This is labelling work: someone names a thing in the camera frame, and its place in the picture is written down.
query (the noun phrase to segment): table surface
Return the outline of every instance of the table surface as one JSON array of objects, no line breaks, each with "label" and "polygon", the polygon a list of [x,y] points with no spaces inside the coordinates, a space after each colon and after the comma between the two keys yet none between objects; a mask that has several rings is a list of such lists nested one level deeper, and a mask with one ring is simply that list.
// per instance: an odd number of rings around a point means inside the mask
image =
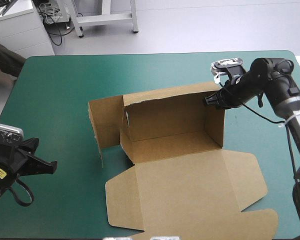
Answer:
[{"label": "table surface", "polygon": [[[18,206],[10,193],[0,199],[0,238],[101,238],[128,236],[135,230],[107,222],[107,180],[132,166],[119,146],[105,149],[104,168],[88,118],[88,101],[172,86],[211,81],[210,63],[241,57],[246,69],[255,58],[282,57],[300,67],[289,51],[210,52],[146,55],[31,57],[1,114],[0,123],[22,128],[25,138],[38,137],[36,155],[58,161],[54,175],[22,179],[35,194],[30,207]],[[278,119],[268,101],[260,113]],[[228,110],[224,149],[250,152],[259,160],[269,193],[246,209],[273,208],[279,214],[276,238],[300,234],[292,200],[293,175],[286,132],[245,108]],[[300,156],[295,150],[297,163]]]}]

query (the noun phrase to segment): brown cardboard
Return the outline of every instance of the brown cardboard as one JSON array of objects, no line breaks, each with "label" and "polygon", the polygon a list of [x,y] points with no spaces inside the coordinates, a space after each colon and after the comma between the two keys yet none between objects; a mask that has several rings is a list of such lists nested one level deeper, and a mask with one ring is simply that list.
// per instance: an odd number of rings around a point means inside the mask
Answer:
[{"label": "brown cardboard", "polygon": [[272,209],[241,212],[267,193],[256,158],[223,150],[224,111],[202,99],[214,83],[94,100],[89,115],[100,152],[121,144],[135,164],[106,184],[113,226],[152,236],[272,239]]},{"label": "brown cardboard", "polygon": [[90,101],[100,152],[120,143],[141,163],[220,149],[224,111],[202,104],[217,89],[206,82]]},{"label": "brown cardboard", "polygon": [[[136,179],[125,181],[131,176]],[[136,183],[137,190],[130,190]],[[113,198],[121,192],[128,196]],[[266,193],[252,154],[221,149],[138,163],[106,184],[109,223],[145,230],[132,236],[134,240],[161,235],[183,240],[271,240],[278,226],[274,210],[241,212]],[[142,214],[129,214],[136,210]]]}]

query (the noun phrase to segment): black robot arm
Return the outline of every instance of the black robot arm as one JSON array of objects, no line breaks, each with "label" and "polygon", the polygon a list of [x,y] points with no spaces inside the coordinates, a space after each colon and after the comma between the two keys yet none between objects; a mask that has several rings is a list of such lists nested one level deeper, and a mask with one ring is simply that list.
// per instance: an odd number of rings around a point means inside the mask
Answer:
[{"label": "black robot arm", "polygon": [[[275,114],[285,119],[275,122],[254,113],[272,123],[281,123],[287,128],[288,137],[291,131],[293,139],[300,152],[300,89],[292,78],[294,63],[284,58],[258,58],[253,61],[248,72],[242,67],[240,58],[220,60],[212,63],[211,70],[215,81],[220,83],[219,76],[228,75],[229,80],[221,85],[221,89],[205,98],[207,105],[230,109],[245,106],[245,103],[258,97],[259,107],[263,106],[263,94],[268,98]],[[300,168],[294,168],[296,184],[293,189],[293,199],[300,218]]]}]

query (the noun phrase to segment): person's leg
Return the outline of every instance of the person's leg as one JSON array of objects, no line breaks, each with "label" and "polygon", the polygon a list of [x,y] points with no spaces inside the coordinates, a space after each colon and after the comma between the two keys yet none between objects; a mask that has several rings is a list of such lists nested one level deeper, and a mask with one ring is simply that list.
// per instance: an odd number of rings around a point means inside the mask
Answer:
[{"label": "person's leg", "polygon": [[0,44],[0,70],[2,72],[18,77],[24,62],[25,58],[8,50]]}]

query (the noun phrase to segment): unfolded cardboard box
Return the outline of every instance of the unfolded cardboard box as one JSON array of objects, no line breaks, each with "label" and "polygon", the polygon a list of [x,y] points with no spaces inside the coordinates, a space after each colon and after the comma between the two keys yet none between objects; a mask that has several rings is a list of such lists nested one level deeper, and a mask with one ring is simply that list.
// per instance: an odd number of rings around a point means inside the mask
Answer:
[{"label": "unfolded cardboard box", "polygon": [[223,150],[224,110],[202,100],[212,82],[89,102],[100,153],[121,144],[134,166],[106,184],[112,226],[135,240],[271,240],[272,209],[246,211],[267,194],[255,156]]}]

